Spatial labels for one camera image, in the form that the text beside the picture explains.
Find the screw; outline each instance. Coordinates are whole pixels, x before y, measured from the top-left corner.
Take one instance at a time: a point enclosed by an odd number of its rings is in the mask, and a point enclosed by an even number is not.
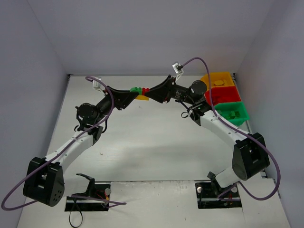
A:
[[[111,194],[111,189],[105,189],[104,192],[109,196]]]
[[[203,191],[203,188],[202,188],[202,187],[198,187],[198,188],[196,189],[196,191],[197,191],[198,194],[201,194],[201,192]]]
[[[236,193],[236,192],[238,192],[238,188],[237,188],[237,187],[234,187],[233,189],[231,189],[231,191],[232,191],[233,193]]]

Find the storage bin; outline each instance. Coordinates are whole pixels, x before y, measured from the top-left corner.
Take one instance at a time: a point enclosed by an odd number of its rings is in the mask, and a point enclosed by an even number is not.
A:
[[[234,86],[234,83],[232,81],[229,72],[210,73],[210,78],[211,78],[211,88]],[[207,85],[207,90],[209,90],[208,75],[204,75],[204,77],[202,77],[200,80]]]
[[[216,106],[219,103],[238,102],[241,101],[238,90],[235,86],[229,87],[214,87],[212,91],[212,102]],[[210,90],[205,93],[206,100],[209,105],[210,103]]]
[[[221,116],[235,126],[240,126],[243,122],[249,120],[243,102],[220,103],[214,107]]]

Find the cable connector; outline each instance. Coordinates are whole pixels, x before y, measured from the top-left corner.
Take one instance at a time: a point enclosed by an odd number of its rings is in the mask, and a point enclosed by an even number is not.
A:
[[[179,64],[178,62],[176,62],[172,65],[172,67],[176,73],[176,77],[175,77],[175,82],[176,82],[184,73],[184,70],[182,69],[183,66],[181,64]]]

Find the red bin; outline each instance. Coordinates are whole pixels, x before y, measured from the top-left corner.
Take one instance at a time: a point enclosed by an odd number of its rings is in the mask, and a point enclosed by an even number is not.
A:
[[[205,93],[205,98],[210,104],[210,90]],[[212,88],[212,102],[213,105],[216,106],[220,103],[228,103],[228,102],[238,102],[241,101],[239,97],[237,88],[235,86],[228,86],[228,87],[214,87]]]

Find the white tabletop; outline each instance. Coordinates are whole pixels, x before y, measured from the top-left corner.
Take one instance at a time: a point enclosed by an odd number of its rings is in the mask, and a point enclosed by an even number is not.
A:
[[[153,87],[165,78],[115,76],[102,80],[113,88],[130,89]],[[178,83],[188,87],[199,78],[183,76]],[[73,135],[75,106],[97,104],[102,98],[83,77],[71,78],[49,153]],[[189,118],[182,119],[183,111],[173,100],[168,104],[135,100],[123,111],[114,110],[107,132],[75,160],[65,177],[81,172],[97,181],[113,181],[111,199],[127,205],[108,212],[84,212],[81,228],[288,228],[277,194],[260,202],[239,188],[243,208],[198,209],[194,180],[207,180],[209,171],[219,173],[231,165],[232,151],[209,130]],[[259,174],[245,185],[260,197],[274,187],[271,179]],[[18,228],[69,228],[69,212],[64,207],[65,199],[53,208],[30,205],[23,209]],[[73,219],[79,219],[79,214],[74,213]]]

